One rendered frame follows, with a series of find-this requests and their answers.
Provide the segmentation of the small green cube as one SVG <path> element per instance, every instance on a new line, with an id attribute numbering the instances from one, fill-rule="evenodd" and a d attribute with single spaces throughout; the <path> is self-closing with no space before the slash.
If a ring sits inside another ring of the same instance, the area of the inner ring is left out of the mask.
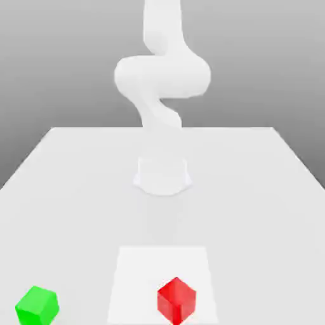
<path id="1" fill-rule="evenodd" d="M 31 287 L 15 305 L 20 325 L 51 325 L 60 311 L 54 291 Z"/>

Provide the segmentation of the small red cube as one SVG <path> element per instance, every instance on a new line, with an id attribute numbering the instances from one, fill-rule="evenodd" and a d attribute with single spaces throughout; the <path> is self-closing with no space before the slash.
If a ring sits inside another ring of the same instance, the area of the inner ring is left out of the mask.
<path id="1" fill-rule="evenodd" d="M 175 277 L 157 290 L 157 310 L 172 325 L 181 325 L 196 310 L 196 290 Z"/>

